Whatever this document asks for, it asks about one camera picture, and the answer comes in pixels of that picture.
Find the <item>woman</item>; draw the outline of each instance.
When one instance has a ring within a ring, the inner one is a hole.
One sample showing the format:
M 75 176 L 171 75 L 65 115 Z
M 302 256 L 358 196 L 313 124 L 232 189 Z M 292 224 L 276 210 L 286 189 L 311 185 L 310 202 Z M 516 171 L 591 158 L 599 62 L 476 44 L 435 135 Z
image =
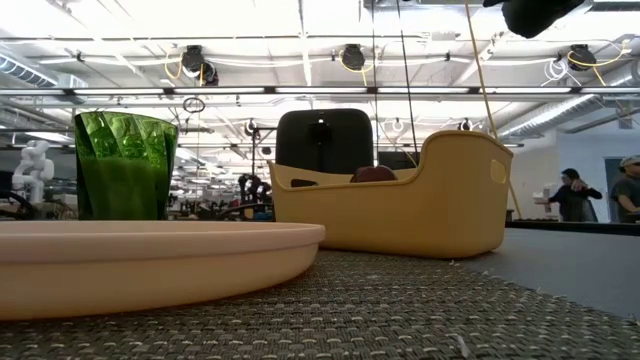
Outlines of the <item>woman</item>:
M 562 172 L 562 184 L 558 192 L 549 198 L 550 204 L 560 204 L 562 221 L 598 222 L 589 197 L 600 200 L 602 194 L 582 181 L 575 169 Z

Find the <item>beige plate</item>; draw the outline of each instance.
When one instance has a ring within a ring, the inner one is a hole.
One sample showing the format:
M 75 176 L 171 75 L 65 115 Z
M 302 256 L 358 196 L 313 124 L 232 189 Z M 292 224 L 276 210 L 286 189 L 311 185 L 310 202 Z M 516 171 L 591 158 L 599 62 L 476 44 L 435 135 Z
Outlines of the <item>beige plate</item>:
M 324 227 L 239 222 L 0 224 L 0 320 L 143 310 L 289 280 Z

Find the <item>gray table surface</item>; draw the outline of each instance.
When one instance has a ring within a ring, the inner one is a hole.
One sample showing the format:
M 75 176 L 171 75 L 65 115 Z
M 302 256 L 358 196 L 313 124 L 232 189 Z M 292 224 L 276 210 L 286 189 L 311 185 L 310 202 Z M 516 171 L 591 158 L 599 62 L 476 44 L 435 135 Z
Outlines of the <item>gray table surface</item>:
M 640 237 L 507 229 L 500 248 L 463 264 L 584 306 L 640 318 Z

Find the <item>yellow basket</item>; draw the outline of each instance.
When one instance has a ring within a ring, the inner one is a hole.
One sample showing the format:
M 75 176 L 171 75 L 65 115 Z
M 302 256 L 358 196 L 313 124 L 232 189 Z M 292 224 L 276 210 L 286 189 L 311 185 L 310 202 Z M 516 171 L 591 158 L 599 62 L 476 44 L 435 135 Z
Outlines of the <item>yellow basket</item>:
M 504 237 L 513 153 L 471 131 L 442 131 L 422 145 L 417 169 L 397 181 L 269 163 L 278 222 L 326 226 L 322 247 L 434 258 L 496 249 Z M 291 180 L 318 184 L 291 187 Z

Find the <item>ceiling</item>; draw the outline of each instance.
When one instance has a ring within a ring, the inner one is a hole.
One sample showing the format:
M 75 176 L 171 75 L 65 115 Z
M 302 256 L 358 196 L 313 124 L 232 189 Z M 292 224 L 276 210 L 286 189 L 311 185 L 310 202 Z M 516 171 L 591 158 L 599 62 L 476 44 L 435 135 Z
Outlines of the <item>ceiling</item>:
M 464 2 L 419 3 L 403 2 L 401 21 L 395 7 L 383 7 L 381 3 L 372 26 L 370 8 L 363 7 L 359 0 L 4 1 L 0 5 L 0 52 L 20 56 L 46 74 L 74 75 L 91 88 L 197 86 L 197 79 L 184 74 L 172 78 L 178 71 L 179 54 L 187 45 L 203 46 L 206 58 L 218 71 L 220 86 L 225 87 L 478 86 Z M 588 44 L 599 62 L 616 59 L 624 46 L 617 61 L 599 68 L 605 75 L 640 54 L 637 12 L 593 12 L 581 7 L 537 38 L 526 40 L 508 31 L 499 8 L 484 9 L 480 1 L 471 3 L 487 86 L 594 84 L 597 78 L 593 71 L 565 73 L 563 65 L 551 69 L 561 77 L 549 77 L 553 59 L 558 54 L 566 55 L 572 44 Z M 332 57 L 345 44 L 361 46 L 367 58 L 365 67 L 373 63 L 375 52 L 375 70 L 371 68 L 364 76 L 346 71 Z M 4 74 L 0 74 L 0 84 L 7 88 L 28 86 Z M 381 142 L 412 141 L 406 97 L 380 96 L 377 106 L 371 96 L 346 94 L 201 98 L 207 108 L 191 116 L 189 125 L 203 131 L 181 135 L 180 143 L 210 167 L 225 168 L 229 178 L 250 171 L 251 141 L 243 131 L 249 119 L 260 126 L 275 127 L 280 117 L 292 110 L 361 109 L 383 124 L 387 136 Z M 22 96 L 11 101 L 54 116 L 61 123 L 70 123 L 72 112 L 108 108 L 174 122 L 177 113 L 184 125 L 188 114 L 182 112 L 182 99 L 87 98 L 86 104 L 95 107 L 50 97 Z M 549 96 L 492 98 L 490 109 L 497 126 L 504 127 L 546 102 L 562 100 Z M 455 128 L 465 118 L 476 125 L 476 130 L 488 129 L 486 108 L 479 97 L 416 96 L 411 106 L 418 142 L 435 131 Z M 262 146 L 272 147 L 274 143 L 275 134 L 271 134 Z M 240 151 L 230 150 L 231 144 L 240 145 Z M 257 153 L 260 165 L 265 159 L 273 159 L 273 152 Z M 187 172 L 194 166 L 189 161 L 181 165 Z M 267 169 L 260 169 L 259 175 L 266 177 Z M 224 178 L 213 173 L 209 176 Z

